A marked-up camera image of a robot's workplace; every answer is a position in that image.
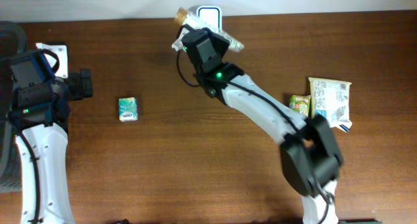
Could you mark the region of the teal tissue pack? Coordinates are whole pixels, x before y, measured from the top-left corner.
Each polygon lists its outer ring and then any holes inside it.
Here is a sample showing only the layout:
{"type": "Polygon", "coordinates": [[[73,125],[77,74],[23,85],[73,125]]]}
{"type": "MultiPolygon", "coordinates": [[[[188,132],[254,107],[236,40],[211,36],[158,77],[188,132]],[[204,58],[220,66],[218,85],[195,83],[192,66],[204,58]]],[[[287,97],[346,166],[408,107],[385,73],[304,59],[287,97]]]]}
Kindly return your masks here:
{"type": "Polygon", "coordinates": [[[121,122],[130,122],[136,121],[137,119],[137,100],[134,97],[119,98],[119,120],[121,122]]]}

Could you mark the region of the white tube with gold cap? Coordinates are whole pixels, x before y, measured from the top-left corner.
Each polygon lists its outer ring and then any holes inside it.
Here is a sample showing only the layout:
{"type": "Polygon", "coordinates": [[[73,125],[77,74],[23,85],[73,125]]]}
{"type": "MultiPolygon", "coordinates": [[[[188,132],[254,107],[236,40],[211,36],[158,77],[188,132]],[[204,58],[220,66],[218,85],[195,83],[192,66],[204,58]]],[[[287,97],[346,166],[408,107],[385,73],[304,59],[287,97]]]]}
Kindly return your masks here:
{"type": "Polygon", "coordinates": [[[191,10],[186,10],[184,8],[179,8],[177,15],[174,19],[175,23],[178,25],[185,25],[188,24],[193,29],[202,29],[202,28],[208,28],[212,32],[217,33],[224,38],[226,38],[230,45],[229,50],[234,52],[240,52],[244,49],[244,44],[238,41],[236,38],[233,38],[230,34],[225,32],[222,28],[218,29],[217,27],[214,27],[205,21],[203,21],[201,18],[198,17],[197,12],[192,12],[191,10]]]}

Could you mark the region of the green snack stick packet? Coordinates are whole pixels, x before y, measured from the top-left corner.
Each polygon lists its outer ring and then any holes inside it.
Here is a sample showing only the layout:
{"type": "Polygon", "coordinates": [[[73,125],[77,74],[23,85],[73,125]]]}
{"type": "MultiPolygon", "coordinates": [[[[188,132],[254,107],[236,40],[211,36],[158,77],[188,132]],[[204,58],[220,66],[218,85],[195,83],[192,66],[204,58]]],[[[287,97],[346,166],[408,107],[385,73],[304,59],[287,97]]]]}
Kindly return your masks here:
{"type": "Polygon", "coordinates": [[[289,108],[293,111],[309,116],[311,96],[292,95],[289,99],[289,108]]]}

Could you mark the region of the cream snack bag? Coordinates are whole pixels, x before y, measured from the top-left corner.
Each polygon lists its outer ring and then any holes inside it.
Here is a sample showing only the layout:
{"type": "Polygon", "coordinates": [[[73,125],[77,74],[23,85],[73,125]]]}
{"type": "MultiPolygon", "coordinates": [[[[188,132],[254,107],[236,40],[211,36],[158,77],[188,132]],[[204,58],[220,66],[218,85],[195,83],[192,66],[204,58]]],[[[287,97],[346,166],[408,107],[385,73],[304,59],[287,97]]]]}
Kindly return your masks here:
{"type": "Polygon", "coordinates": [[[349,132],[352,122],[349,116],[351,82],[309,77],[311,92],[311,117],[323,116],[331,128],[349,132]]]}

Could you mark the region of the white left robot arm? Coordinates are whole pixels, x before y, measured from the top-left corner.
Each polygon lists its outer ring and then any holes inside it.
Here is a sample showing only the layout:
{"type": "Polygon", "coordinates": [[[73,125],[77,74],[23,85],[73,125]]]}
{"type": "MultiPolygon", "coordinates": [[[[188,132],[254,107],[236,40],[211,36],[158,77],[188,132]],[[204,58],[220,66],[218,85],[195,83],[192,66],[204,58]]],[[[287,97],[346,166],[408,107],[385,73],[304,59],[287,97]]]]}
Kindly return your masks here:
{"type": "Polygon", "coordinates": [[[93,96],[91,72],[58,77],[60,60],[48,49],[14,56],[17,89],[7,120],[16,131],[22,166],[22,223],[73,223],[66,177],[69,102],[93,96]]]}

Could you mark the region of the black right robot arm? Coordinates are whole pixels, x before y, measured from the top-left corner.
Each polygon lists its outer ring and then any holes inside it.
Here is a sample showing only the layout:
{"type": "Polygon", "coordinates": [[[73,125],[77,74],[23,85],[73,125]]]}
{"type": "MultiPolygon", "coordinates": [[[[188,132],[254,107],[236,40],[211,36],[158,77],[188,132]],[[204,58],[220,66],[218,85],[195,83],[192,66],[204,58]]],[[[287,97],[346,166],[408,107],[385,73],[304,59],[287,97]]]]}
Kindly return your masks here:
{"type": "Polygon", "coordinates": [[[278,144],[282,173],[302,197],[303,223],[339,223],[335,191],[343,156],[328,121],[293,111],[224,62],[229,41],[209,28],[183,25],[177,37],[195,69],[196,87],[246,115],[278,144]]]}

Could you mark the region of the white barcode scanner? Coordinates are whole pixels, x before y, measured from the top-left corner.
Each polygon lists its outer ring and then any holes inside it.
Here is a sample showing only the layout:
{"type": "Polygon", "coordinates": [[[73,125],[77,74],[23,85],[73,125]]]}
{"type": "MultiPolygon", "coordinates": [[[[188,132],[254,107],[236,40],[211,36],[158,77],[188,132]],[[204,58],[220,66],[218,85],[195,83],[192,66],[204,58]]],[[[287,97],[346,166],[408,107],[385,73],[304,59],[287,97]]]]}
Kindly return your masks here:
{"type": "Polygon", "coordinates": [[[206,23],[217,27],[218,29],[222,28],[222,10],[217,6],[207,6],[203,5],[197,8],[197,15],[206,23]]]}

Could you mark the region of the dark grey plastic basket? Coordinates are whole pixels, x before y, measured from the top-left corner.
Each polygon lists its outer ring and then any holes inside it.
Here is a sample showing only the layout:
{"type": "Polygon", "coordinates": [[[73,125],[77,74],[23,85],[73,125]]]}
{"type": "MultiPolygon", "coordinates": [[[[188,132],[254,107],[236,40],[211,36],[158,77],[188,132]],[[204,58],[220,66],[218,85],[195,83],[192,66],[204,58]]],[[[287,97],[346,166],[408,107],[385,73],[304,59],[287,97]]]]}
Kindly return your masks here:
{"type": "Polygon", "coordinates": [[[1,22],[1,193],[22,189],[21,165],[15,133],[7,119],[12,107],[12,93],[16,88],[12,80],[10,58],[23,53],[27,36],[20,25],[11,21],[1,22]]]}

